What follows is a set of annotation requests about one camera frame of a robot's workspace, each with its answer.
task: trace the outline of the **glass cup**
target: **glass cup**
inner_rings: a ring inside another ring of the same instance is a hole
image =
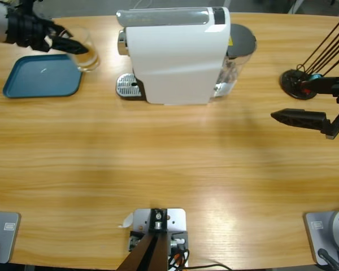
[[[95,70],[101,63],[94,43],[90,38],[89,31],[84,27],[69,27],[67,30],[73,35],[70,39],[80,42],[89,52],[85,54],[68,54],[68,56],[77,65],[81,72],[91,72]]]

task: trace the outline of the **black cable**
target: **black cable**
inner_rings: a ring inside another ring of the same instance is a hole
[[[226,270],[232,271],[232,269],[224,264],[209,264],[209,265],[200,265],[200,266],[191,266],[191,267],[183,267],[183,269],[178,270],[191,270],[191,269],[203,269],[203,268],[210,268],[210,267],[222,267]]]
[[[296,70],[299,71],[300,68],[303,68],[303,72],[305,72],[305,66],[304,66],[304,64],[297,64]]]
[[[318,255],[330,266],[330,268],[339,271],[339,263],[329,255],[328,251],[321,248],[318,250]]]
[[[222,267],[226,270],[232,271],[232,269],[224,264],[208,264],[208,265],[199,265],[199,266],[190,266],[190,267],[186,267],[186,263],[188,261],[188,258],[190,256],[190,251],[189,250],[178,250],[176,251],[176,253],[173,254],[173,256],[170,257],[170,259],[168,260],[169,262],[169,268],[176,268],[175,271],[182,271],[182,270],[192,270],[192,269],[203,269],[203,268],[211,268],[211,267]]]
[[[338,61],[336,61],[335,62],[335,64],[334,65],[332,65],[331,67],[330,67],[330,69],[329,70],[327,70],[326,72],[325,72],[325,74],[323,75],[323,76],[325,76],[325,75],[327,75],[328,74],[328,72],[330,72],[336,65],[338,65],[339,64],[339,60]]]
[[[323,45],[323,43],[330,37],[330,35],[338,28],[339,26],[339,22],[336,24],[336,26],[330,31],[330,33],[325,37],[325,39],[323,39],[323,41],[321,42],[321,44],[319,44],[319,46],[315,49],[315,51],[313,52],[313,54]],[[332,46],[332,44],[336,42],[336,40],[339,37],[339,32],[338,34],[335,36],[335,38],[333,38],[330,43],[326,46],[326,48],[318,55],[318,57],[310,64],[310,66],[305,70],[306,73],[308,74],[312,74],[312,70],[314,66],[317,66],[323,59],[324,59],[324,54],[328,55],[334,48],[335,45],[333,45],[332,48],[329,49],[330,46]]]

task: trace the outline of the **gray floor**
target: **gray floor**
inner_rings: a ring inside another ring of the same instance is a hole
[[[45,0],[36,2],[35,10],[45,17],[114,15],[119,9],[133,8],[139,0]],[[294,0],[232,0],[231,12],[287,13]],[[338,15],[339,0],[305,0],[297,13]],[[222,6],[224,0],[143,0],[138,8]]]
[[[322,271],[320,268],[314,265],[307,266],[293,266],[293,267],[284,267],[284,268],[273,268],[268,271]]]

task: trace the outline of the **black lid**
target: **black lid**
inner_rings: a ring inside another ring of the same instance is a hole
[[[256,50],[256,38],[251,30],[240,24],[231,24],[231,39],[227,56],[231,59],[251,55]]]

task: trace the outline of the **metal plate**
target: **metal plate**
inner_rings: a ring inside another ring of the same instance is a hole
[[[148,232],[151,209],[137,209],[133,213],[133,230]],[[183,209],[167,209],[167,229],[172,231],[187,231],[186,212]]]
[[[0,212],[0,264],[10,261],[19,222],[18,213]]]
[[[331,221],[335,212],[307,213],[305,215],[306,228],[311,241],[312,256],[314,261],[320,265],[327,263],[319,257],[318,250],[323,248],[329,255],[339,262],[337,248],[333,241]]]
[[[123,98],[142,97],[140,87],[132,73],[125,73],[117,79],[116,91]]]

